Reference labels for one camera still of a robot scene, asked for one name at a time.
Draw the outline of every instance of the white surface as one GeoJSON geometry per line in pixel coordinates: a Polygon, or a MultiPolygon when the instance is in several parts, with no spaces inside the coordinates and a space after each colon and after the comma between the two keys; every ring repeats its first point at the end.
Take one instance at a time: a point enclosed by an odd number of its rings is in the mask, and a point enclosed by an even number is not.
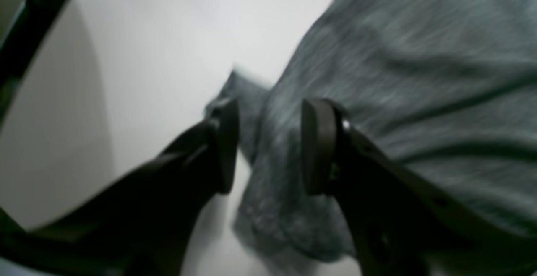
{"type": "MultiPolygon", "coordinates": [[[[201,119],[234,64],[274,83],[331,0],[72,0],[0,135],[0,206],[25,228],[65,214],[201,119]]],[[[264,276],[231,224],[249,170],[200,217],[184,276],[264,276]]],[[[288,275],[355,276],[310,262],[288,275]]],[[[6,270],[0,269],[0,275],[6,270]]]]}

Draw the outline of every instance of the black clamp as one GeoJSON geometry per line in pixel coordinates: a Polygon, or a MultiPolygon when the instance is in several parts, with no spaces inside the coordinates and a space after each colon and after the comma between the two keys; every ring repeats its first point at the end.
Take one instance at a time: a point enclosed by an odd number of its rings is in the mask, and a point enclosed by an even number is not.
{"type": "Polygon", "coordinates": [[[231,191],[238,105],[211,116],[156,158],[49,226],[25,232],[0,211],[0,256],[69,276],[177,276],[203,206],[231,191]]]}
{"type": "Polygon", "coordinates": [[[390,161],[329,100],[302,106],[306,191],[338,201],[364,276],[529,276],[537,240],[505,232],[390,161]]]}

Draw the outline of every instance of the heather gray fabric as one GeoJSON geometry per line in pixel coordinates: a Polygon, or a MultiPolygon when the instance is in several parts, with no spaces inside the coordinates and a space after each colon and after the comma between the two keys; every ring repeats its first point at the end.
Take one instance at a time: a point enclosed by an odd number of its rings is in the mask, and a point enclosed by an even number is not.
{"type": "Polygon", "coordinates": [[[300,106],[316,96],[478,215],[537,236],[537,0],[334,0],[270,92],[237,78],[253,233],[322,261],[353,254],[334,200],[301,186],[300,106]]]}

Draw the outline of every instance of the gray cloth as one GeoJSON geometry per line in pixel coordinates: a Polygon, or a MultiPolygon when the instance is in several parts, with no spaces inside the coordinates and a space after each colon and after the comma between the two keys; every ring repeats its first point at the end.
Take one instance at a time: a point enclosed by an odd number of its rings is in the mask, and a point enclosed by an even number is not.
{"type": "Polygon", "coordinates": [[[334,200],[301,186],[301,102],[324,97],[391,159],[537,237],[537,0],[334,0],[270,91],[232,75],[222,95],[239,100],[254,233],[354,254],[334,200]]]}

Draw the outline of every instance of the gray fabric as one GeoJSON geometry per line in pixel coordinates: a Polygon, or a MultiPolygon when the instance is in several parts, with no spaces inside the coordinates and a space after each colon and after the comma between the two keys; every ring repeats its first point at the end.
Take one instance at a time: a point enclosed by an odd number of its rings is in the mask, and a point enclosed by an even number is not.
{"type": "Polygon", "coordinates": [[[324,97],[395,161],[537,236],[537,0],[334,0],[270,92],[232,87],[256,233],[322,261],[354,253],[334,200],[301,186],[301,101],[324,97]]]}

